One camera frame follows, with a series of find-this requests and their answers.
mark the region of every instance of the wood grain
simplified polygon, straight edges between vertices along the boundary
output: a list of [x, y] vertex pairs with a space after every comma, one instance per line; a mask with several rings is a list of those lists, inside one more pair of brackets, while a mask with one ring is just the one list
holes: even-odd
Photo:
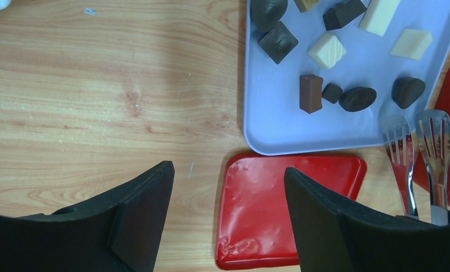
[[[13, 1], [0, 12], [0, 214], [51, 213], [172, 160], [155, 271], [218, 271], [224, 164], [248, 149], [244, 28], [245, 0]], [[369, 167], [358, 201], [401, 213], [384, 152], [348, 152]]]

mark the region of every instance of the dark chocolate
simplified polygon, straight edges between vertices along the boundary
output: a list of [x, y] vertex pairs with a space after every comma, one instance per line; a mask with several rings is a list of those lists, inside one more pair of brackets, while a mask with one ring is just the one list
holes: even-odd
[[276, 64], [279, 64], [298, 43], [299, 41], [292, 33], [290, 33], [282, 22], [278, 22], [277, 25], [258, 42], [260, 47]]
[[335, 104], [342, 94], [343, 90], [341, 87], [338, 87], [333, 83], [329, 83], [325, 86], [325, 89], [322, 92], [322, 97], [328, 102]]
[[316, 75], [300, 76], [300, 109], [314, 113], [322, 108], [322, 84], [324, 79]]
[[301, 13], [311, 10], [320, 0], [295, 0], [295, 4]]
[[327, 31], [342, 28], [366, 10], [367, 8], [361, 0], [342, 1], [324, 14], [325, 28]]
[[392, 99], [401, 109], [406, 109], [414, 104], [424, 91], [424, 81], [406, 76], [396, 79], [393, 83]]
[[262, 32], [270, 31], [287, 11], [288, 0], [252, 0], [252, 21]]
[[358, 112], [372, 105], [376, 98], [377, 92], [374, 89], [355, 87], [344, 92], [338, 102], [344, 110]]

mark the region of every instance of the metal spatula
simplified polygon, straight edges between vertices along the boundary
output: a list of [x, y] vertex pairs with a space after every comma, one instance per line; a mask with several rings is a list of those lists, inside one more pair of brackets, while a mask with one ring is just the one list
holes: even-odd
[[419, 220], [412, 171], [414, 169], [414, 143], [409, 123], [402, 116], [389, 116], [381, 121], [384, 146], [392, 164], [395, 180], [402, 198], [404, 214]]
[[429, 109], [416, 116], [417, 139], [430, 188], [432, 224], [448, 224], [447, 171], [450, 165], [450, 118], [443, 110]]

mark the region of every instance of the white tray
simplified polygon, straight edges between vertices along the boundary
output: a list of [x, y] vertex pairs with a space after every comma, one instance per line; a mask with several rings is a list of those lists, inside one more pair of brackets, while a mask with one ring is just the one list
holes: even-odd
[[[264, 35], [251, 22], [247, 3], [245, 47], [244, 135], [247, 143], [263, 155], [283, 155], [339, 150], [381, 144], [379, 116], [399, 114], [415, 130], [415, 115], [426, 109], [450, 50], [450, 0], [402, 0], [384, 37], [358, 28], [363, 15], [332, 32], [347, 54], [330, 70], [320, 69], [307, 50], [325, 32], [324, 12], [338, 0], [322, 0], [301, 14], [293, 0], [281, 21], [299, 40], [279, 64], [258, 46]], [[368, 6], [370, 0], [363, 0]], [[434, 42], [420, 61], [389, 54], [404, 28], [432, 33]], [[377, 99], [360, 112], [346, 112], [322, 100], [323, 109], [308, 114], [299, 108], [299, 76], [315, 74], [341, 86], [372, 87]], [[391, 97], [392, 85], [400, 76], [420, 78], [426, 90], [419, 100], [402, 110]]]

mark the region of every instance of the chocolate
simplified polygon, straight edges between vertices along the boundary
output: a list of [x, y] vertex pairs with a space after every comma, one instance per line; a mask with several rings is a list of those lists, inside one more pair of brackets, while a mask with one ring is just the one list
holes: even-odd
[[393, 83], [392, 99], [401, 108], [406, 109], [414, 104], [425, 91], [425, 82], [406, 76]]
[[325, 28], [327, 31], [342, 28], [366, 10], [361, 0], [342, 1], [324, 14]]
[[355, 87], [343, 93], [338, 102], [344, 110], [358, 112], [372, 105], [376, 98], [377, 92], [374, 89]]
[[277, 25], [263, 37], [258, 44], [270, 58], [279, 64], [299, 41], [290, 33], [287, 27], [278, 22]]
[[262, 32], [270, 31], [287, 11], [288, 0], [252, 0], [252, 21]]
[[301, 13], [311, 10], [320, 0], [295, 0], [295, 4]]
[[322, 108], [322, 84], [324, 79], [316, 75], [300, 76], [300, 109], [314, 113]]
[[330, 32], [325, 32], [307, 51], [322, 69], [331, 69], [346, 53], [342, 43]]
[[325, 89], [322, 92], [322, 97], [328, 102], [335, 104], [342, 94], [343, 90], [341, 87], [338, 87], [333, 83], [329, 83], [325, 86]]

